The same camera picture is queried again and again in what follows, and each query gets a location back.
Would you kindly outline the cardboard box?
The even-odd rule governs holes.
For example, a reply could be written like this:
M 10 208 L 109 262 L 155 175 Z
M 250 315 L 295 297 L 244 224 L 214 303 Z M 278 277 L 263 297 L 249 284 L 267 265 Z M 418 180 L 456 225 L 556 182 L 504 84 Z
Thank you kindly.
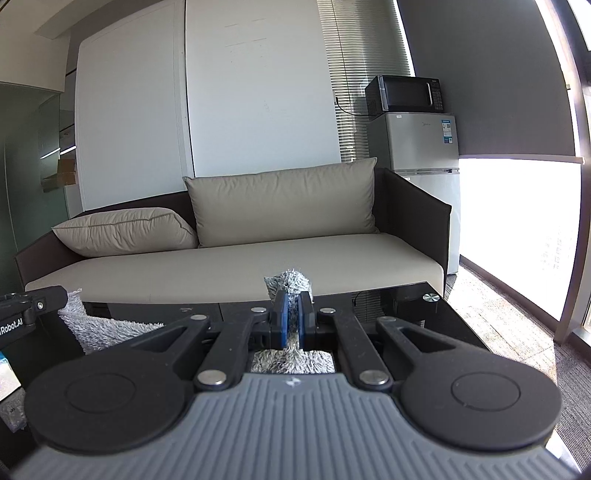
M 76 183 L 76 160 L 74 158 L 60 158 L 57 162 L 56 173 L 43 178 L 41 187 L 44 192 L 50 192 Z

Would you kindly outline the silver mini fridge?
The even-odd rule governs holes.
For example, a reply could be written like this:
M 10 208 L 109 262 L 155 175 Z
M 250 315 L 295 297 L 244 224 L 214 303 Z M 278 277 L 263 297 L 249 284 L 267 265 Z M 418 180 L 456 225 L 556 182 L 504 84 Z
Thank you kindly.
M 456 119 L 435 113 L 386 113 L 367 125 L 369 152 L 452 207 L 447 272 L 460 264 L 461 193 Z

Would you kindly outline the large beige back cushion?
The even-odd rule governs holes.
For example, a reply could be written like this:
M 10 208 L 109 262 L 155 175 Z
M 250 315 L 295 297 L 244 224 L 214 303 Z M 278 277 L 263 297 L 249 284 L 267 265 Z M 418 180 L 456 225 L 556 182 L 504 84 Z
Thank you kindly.
M 376 231 L 375 158 L 183 179 L 204 247 Z

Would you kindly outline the dark sofa with beige seat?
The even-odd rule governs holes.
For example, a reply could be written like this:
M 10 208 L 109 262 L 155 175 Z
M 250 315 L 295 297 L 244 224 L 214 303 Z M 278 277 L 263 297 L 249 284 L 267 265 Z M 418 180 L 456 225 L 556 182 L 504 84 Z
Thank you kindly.
M 377 232 L 84 258 L 49 232 L 15 256 L 25 290 L 61 286 L 85 302 L 197 304 L 263 300 L 289 269 L 315 295 L 427 282 L 444 293 L 452 208 L 385 168 L 375 173 Z

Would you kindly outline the white whiteboard panel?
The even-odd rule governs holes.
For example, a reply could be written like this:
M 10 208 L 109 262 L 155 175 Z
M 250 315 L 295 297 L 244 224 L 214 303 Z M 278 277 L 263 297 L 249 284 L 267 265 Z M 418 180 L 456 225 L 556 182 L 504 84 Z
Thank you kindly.
M 341 159 L 314 1 L 138 11 L 80 44 L 74 112 L 86 210 Z

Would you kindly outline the small beige side cushion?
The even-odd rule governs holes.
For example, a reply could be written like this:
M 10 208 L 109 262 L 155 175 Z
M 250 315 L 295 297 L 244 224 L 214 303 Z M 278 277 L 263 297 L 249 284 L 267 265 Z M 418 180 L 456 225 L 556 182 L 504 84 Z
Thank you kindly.
M 52 228 L 73 252 L 88 258 L 197 248 L 197 233 L 174 211 L 134 208 L 73 218 Z

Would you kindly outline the grey fluffy towel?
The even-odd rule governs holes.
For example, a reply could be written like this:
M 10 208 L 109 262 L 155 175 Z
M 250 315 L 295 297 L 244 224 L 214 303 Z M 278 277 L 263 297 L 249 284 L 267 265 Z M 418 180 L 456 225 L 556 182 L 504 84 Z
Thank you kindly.
M 281 350 L 256 351 L 250 371 L 277 374 L 334 373 L 335 362 L 331 354 L 324 351 L 304 351 L 300 348 L 297 300 L 301 293 L 311 293 L 311 281 L 301 272 L 290 269 L 266 277 L 264 282 L 270 299 L 276 298 L 280 292 L 287 295 L 287 346 Z M 80 290 L 70 292 L 67 304 L 58 311 L 58 316 L 86 354 L 109 348 L 163 326 L 161 323 L 143 324 L 90 316 L 86 313 L 80 294 Z

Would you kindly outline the black microwave oven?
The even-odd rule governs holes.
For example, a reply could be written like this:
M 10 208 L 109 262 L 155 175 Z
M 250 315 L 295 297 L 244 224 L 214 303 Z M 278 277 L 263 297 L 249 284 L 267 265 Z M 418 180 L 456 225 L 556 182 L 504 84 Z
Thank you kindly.
M 436 78 L 379 75 L 365 88 L 368 115 L 444 113 L 443 93 Z

